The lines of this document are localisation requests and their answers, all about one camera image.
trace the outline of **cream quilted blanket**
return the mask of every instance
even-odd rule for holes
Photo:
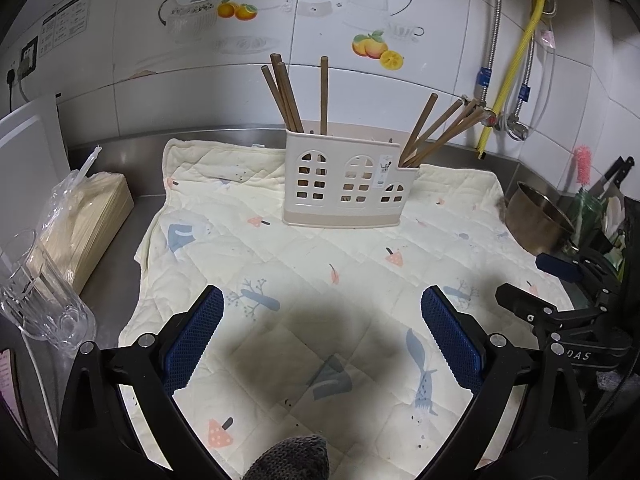
[[[471,399],[422,320],[428,286],[487,333],[530,348],[526,323],[495,302],[497,286],[571,308],[507,231],[492,173],[423,166],[399,226],[322,230],[281,220],[284,150],[171,140],[162,169],[166,203],[136,254],[140,300],[120,344],[159,331],[207,283],[223,291],[222,322],[174,399],[232,478],[309,433],[327,439],[333,478],[414,478]],[[125,397],[146,452],[165,463],[130,388]]]

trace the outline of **saucepan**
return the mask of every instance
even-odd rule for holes
[[[506,224],[517,243],[534,256],[553,252],[574,233],[566,215],[524,182],[509,200]]]

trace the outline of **yellow hose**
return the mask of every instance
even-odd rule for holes
[[[518,48],[516,49],[516,53],[511,59],[511,64],[509,65],[509,69],[507,70],[507,75],[502,82],[502,86],[500,87],[500,92],[498,93],[498,97],[495,100],[494,107],[491,110],[496,114],[500,114],[502,111],[502,107],[504,106],[504,102],[507,100],[509,90],[513,85],[513,80],[515,79],[518,69],[520,68],[520,63],[522,62],[522,58],[524,57],[525,51],[529,46],[529,41],[531,41],[531,36],[536,30],[538,26],[538,22],[542,17],[542,11],[545,8],[545,0],[536,0],[536,7],[533,9],[533,14],[531,15],[531,19],[529,20],[529,25],[522,33],[522,38],[520,39],[520,43],[518,44]],[[482,135],[480,135],[480,140],[478,141],[478,145],[476,146],[476,150],[478,150],[478,158],[482,158],[484,155],[484,149],[486,148],[486,142],[489,140],[489,134],[491,133],[491,127],[485,126],[482,130]]]

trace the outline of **gray knitted fabric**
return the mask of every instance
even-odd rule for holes
[[[243,480],[327,480],[326,442],[319,435],[280,441],[256,460]]]

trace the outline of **clear glass cup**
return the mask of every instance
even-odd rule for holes
[[[34,230],[0,248],[0,309],[26,335],[75,355],[95,338],[95,317],[62,278]]]

